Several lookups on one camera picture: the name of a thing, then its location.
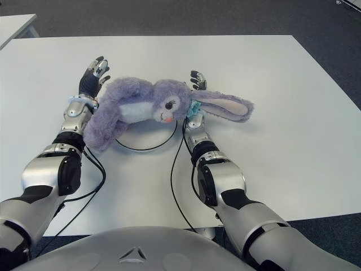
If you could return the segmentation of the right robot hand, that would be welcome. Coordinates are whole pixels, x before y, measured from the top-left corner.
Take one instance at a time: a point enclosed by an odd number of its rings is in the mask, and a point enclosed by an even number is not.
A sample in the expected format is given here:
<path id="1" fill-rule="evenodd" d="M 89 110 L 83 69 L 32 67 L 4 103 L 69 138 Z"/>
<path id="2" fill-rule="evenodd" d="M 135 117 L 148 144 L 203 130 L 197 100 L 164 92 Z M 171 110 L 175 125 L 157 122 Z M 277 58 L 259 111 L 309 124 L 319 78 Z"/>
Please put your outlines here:
<path id="1" fill-rule="evenodd" d="M 195 90 L 206 90 L 207 89 L 207 81 L 204 75 L 198 71 L 191 71 L 190 73 L 190 81 L 192 82 L 192 87 Z"/>

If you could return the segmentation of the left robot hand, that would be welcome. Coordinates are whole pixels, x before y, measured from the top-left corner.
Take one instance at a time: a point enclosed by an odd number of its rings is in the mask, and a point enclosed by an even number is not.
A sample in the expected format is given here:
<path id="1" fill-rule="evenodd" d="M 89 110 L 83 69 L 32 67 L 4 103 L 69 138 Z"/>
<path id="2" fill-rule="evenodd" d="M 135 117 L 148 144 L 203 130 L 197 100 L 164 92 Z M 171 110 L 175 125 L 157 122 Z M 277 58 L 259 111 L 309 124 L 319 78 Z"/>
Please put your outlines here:
<path id="1" fill-rule="evenodd" d="M 104 83 L 111 78 L 110 75 L 104 76 L 109 70 L 108 61 L 103 56 L 93 60 L 80 79 L 78 93 L 96 98 Z"/>

